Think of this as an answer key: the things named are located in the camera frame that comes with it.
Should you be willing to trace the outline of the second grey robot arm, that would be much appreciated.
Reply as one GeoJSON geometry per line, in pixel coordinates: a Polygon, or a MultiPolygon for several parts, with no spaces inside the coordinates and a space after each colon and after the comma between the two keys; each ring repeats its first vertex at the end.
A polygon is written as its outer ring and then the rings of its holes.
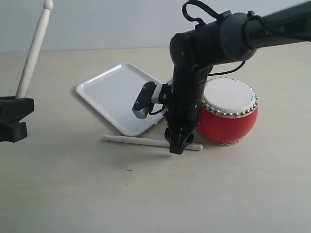
{"type": "Polygon", "coordinates": [[[161,104],[167,121],[165,138],[174,154],[181,154],[193,142],[204,88],[215,65],[244,64],[260,48],[311,39],[310,1],[264,17],[253,11],[218,14],[198,0],[189,4],[207,12],[214,21],[206,24],[182,7],[183,16],[196,26],[192,31],[177,33],[170,41],[173,80],[167,84],[145,83],[132,108],[136,117],[146,118],[155,114],[155,104],[161,104]]]}

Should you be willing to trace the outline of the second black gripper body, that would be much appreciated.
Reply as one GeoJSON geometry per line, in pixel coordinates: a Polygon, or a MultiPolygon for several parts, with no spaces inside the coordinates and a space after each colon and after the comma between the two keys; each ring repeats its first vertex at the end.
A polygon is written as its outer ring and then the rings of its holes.
{"type": "Polygon", "coordinates": [[[167,123],[165,136],[190,136],[199,123],[199,108],[202,100],[200,83],[166,83],[164,116],[167,123]]]}

